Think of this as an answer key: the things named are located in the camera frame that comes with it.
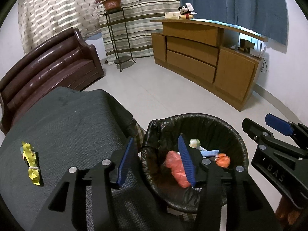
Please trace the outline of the orange plastic bag trash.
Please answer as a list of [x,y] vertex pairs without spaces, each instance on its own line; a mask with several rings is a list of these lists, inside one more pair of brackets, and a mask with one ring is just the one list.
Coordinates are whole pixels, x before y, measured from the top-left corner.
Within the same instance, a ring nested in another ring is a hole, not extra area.
[[220,167],[228,168],[230,165],[230,158],[224,153],[219,153],[215,156],[215,162]]

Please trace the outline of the yellow snack wrapper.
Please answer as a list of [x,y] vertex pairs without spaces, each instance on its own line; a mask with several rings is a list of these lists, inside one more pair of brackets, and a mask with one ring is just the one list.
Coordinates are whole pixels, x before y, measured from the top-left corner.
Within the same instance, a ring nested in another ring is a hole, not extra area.
[[31,144],[22,142],[20,148],[24,162],[28,166],[28,176],[34,185],[40,185],[40,168],[37,155]]

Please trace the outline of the red plastic bag trash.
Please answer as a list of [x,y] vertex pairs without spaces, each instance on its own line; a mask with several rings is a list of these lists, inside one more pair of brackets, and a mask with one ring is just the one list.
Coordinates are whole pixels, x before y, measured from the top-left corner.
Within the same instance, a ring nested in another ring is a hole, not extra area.
[[181,156],[177,152],[169,151],[166,155],[164,164],[167,168],[171,169],[172,176],[182,188],[191,186],[187,180]]

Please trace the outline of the white paper trash in bin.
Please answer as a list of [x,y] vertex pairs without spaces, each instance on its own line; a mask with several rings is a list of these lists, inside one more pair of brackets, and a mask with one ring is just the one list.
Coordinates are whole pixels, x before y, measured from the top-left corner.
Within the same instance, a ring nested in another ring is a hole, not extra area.
[[191,139],[189,142],[189,146],[191,148],[195,148],[198,149],[199,151],[205,151],[206,149],[204,149],[201,145],[200,145],[200,141],[198,139]]

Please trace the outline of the black lined trash bin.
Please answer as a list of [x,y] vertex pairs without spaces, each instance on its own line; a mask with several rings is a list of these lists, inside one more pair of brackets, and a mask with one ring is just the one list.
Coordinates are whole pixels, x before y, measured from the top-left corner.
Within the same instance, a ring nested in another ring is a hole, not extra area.
[[164,165],[169,151],[177,151],[178,137],[198,139],[206,150],[219,150],[231,162],[229,169],[241,165],[249,167],[247,148],[239,133],[226,121],[208,114],[187,113],[153,120],[147,128],[141,162],[145,176],[153,190],[168,207],[184,213],[196,213],[199,192],[192,187],[182,188]]

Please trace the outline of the wooden sideboard cabinet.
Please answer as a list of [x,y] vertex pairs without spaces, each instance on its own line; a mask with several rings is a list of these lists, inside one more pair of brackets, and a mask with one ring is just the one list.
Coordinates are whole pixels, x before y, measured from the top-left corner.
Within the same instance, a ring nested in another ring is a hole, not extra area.
[[160,19],[152,34],[155,63],[200,85],[241,111],[257,82],[262,58],[240,50],[240,34],[267,42],[246,28],[205,19]]

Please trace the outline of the white router on shelf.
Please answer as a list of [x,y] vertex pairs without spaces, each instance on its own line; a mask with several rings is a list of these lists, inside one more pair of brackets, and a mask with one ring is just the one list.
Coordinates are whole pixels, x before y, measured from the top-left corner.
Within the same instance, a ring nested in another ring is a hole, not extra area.
[[266,50],[267,50],[267,46],[265,45],[265,43],[262,41],[258,41],[257,43],[254,44],[253,48],[250,48],[249,53],[261,59],[264,57]]

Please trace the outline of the dark box on shelf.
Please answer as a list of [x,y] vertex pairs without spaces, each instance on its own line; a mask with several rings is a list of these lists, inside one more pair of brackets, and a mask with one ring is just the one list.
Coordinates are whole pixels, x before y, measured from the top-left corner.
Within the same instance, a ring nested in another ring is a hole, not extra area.
[[253,42],[250,42],[249,40],[240,39],[240,45],[239,50],[250,53],[250,50],[253,49],[255,44]]

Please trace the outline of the blue curtain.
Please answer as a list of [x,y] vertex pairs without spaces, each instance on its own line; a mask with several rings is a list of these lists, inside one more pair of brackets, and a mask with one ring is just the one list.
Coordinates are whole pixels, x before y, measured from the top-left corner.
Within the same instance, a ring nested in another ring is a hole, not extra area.
[[198,19],[238,25],[281,44],[288,39],[285,0],[181,0],[193,5]]

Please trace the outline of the Mickey Mouse plush toy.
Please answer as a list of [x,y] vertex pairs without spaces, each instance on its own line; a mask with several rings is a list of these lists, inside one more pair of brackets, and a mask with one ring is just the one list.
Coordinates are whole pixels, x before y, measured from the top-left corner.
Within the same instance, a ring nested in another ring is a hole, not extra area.
[[180,6],[178,11],[180,12],[179,19],[193,19],[197,14],[191,3],[186,3],[184,6]]

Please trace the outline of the cardboard box on cabinet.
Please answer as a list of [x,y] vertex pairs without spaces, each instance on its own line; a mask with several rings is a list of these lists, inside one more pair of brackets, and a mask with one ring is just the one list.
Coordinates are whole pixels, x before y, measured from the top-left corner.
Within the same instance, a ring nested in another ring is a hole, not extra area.
[[165,12],[164,17],[165,19],[179,19],[181,16],[180,12]]

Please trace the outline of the dark brown leather sofa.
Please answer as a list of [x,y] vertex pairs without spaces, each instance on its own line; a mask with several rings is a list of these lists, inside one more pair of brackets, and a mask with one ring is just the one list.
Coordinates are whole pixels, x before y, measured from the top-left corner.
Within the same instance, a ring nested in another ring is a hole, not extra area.
[[77,28],[47,39],[17,62],[1,79],[1,131],[12,126],[57,87],[82,91],[104,77],[96,48]]

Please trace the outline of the striped beige curtain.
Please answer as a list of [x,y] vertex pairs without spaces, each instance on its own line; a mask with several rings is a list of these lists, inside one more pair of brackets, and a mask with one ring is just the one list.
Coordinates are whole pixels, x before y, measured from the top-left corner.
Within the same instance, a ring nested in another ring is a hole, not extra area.
[[[180,0],[121,0],[134,58],[153,55],[151,35],[162,31],[162,25],[157,20],[163,19],[165,12],[175,12],[179,5]],[[115,55],[104,13],[104,8],[99,6],[98,16],[106,57],[109,61],[112,61],[115,59]],[[128,54],[128,44],[122,19],[121,13],[111,15],[113,29],[121,39],[118,44],[120,56]]]

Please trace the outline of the black metal plant stand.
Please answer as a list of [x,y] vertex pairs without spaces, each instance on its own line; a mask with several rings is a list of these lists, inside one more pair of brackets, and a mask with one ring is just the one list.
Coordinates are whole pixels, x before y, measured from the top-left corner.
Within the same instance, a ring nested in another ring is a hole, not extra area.
[[[120,43],[121,39],[118,35],[116,35],[115,30],[113,29],[113,24],[112,24],[112,20],[111,20],[111,15],[116,14],[116,13],[122,14],[122,18],[123,18],[122,23],[124,24],[126,40],[127,40],[127,44],[128,44],[128,54],[121,55],[121,56],[120,56],[120,48],[118,47],[118,44]],[[122,73],[123,70],[124,70],[123,64],[125,64],[129,61],[132,61],[133,64],[136,63],[136,61],[134,60],[132,51],[131,51],[130,38],[128,36],[128,30],[127,30],[126,17],[125,17],[124,9],[123,8],[112,9],[109,12],[105,12],[103,15],[106,18],[108,31],[109,31],[109,35],[110,35],[110,40],[111,40],[113,52],[114,52],[114,55],[115,55],[114,63],[119,68],[120,73]]]

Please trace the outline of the patterned sheer curtain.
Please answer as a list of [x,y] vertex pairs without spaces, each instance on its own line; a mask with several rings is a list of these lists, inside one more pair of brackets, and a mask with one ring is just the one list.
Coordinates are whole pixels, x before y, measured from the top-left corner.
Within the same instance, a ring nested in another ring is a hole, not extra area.
[[95,0],[19,0],[18,23],[26,54],[68,28],[84,38],[100,29]]

